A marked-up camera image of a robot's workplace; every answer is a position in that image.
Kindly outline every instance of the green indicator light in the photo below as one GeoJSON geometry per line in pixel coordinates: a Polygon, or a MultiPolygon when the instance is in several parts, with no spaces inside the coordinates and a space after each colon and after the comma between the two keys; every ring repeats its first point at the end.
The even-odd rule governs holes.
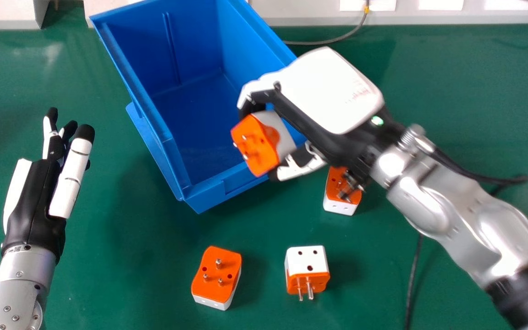
{"type": "Polygon", "coordinates": [[[382,118],[378,117],[377,115],[372,117],[372,119],[370,121],[376,126],[382,126],[384,124],[384,120],[382,118]]]}

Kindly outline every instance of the orange and white plug adapter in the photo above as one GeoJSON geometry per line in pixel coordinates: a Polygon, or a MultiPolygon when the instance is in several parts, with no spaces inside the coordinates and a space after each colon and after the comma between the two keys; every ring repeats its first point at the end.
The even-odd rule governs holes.
{"type": "Polygon", "coordinates": [[[296,149],[289,130],[274,111],[247,115],[231,130],[231,138],[256,177],[277,167],[296,149]]]}
{"type": "Polygon", "coordinates": [[[241,273],[242,256],[239,253],[208,247],[191,284],[193,299],[222,311],[228,309],[241,273]]]}
{"type": "Polygon", "coordinates": [[[362,201],[362,191],[354,190],[348,195],[349,201],[343,200],[340,193],[351,189],[344,178],[345,167],[330,167],[325,184],[323,208],[325,211],[339,213],[340,215],[354,215],[362,201]]]}
{"type": "Polygon", "coordinates": [[[323,246],[291,247],[285,257],[286,290],[299,295],[303,301],[306,292],[309,300],[314,294],[325,291],[329,281],[329,266],[323,246]]]}

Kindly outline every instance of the robotic hand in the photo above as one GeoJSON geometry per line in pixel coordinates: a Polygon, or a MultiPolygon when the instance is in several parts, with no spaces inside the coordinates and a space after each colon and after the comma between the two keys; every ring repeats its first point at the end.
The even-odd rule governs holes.
{"type": "Polygon", "coordinates": [[[44,117],[42,159],[20,159],[9,185],[1,245],[0,330],[40,329],[65,246],[66,220],[88,169],[94,128],[70,121],[59,131],[57,117],[56,108],[44,117]]]}
{"type": "Polygon", "coordinates": [[[267,171],[283,181],[325,164],[346,167],[344,199],[376,181],[408,222],[439,242],[490,295],[513,328],[528,330],[528,219],[478,183],[502,187],[521,178],[494,179],[461,168],[419,125],[394,121],[378,88],[327,47],[245,84],[237,108],[242,121],[232,137],[255,175],[267,171]],[[266,104],[274,111],[265,111],[266,104]],[[271,120],[270,113],[308,141],[296,148],[283,121],[271,120]],[[258,140],[276,146],[272,152],[248,144],[253,136],[244,123],[254,118],[263,127],[258,140]]]}

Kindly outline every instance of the green surface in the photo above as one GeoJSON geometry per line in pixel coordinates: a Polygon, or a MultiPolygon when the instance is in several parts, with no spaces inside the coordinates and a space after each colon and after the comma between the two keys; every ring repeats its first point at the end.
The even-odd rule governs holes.
{"type": "MultiPolygon", "coordinates": [[[[417,233],[372,186],[354,217],[321,207],[326,170],[267,182],[196,215],[176,201],[126,115],[126,89],[82,8],[50,11],[42,31],[0,32],[1,215],[18,158],[38,159],[42,115],[97,136],[67,226],[48,329],[401,329],[417,233]],[[214,244],[244,256],[231,309],[193,302],[190,284],[214,244]],[[284,288],[289,246],[323,244],[327,291],[299,302],[284,288]]],[[[343,31],[278,29],[291,39],[343,31]]],[[[397,119],[420,123],[459,163],[528,173],[528,25],[368,27],[333,46],[378,84],[397,119]]],[[[308,48],[294,48],[301,54],[308,48]]],[[[502,198],[528,215],[528,184],[502,198]]],[[[415,329],[507,329],[488,297],[427,241],[415,329]]]]}

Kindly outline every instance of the blue plastic bin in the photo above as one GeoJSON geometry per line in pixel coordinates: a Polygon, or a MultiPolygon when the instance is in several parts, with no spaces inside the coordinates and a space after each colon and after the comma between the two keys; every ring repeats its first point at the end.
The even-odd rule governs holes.
{"type": "Polygon", "coordinates": [[[245,0],[151,0],[91,19],[132,97],[126,110],[178,200],[201,213],[266,180],[232,145],[237,97],[295,55],[245,0]]]}

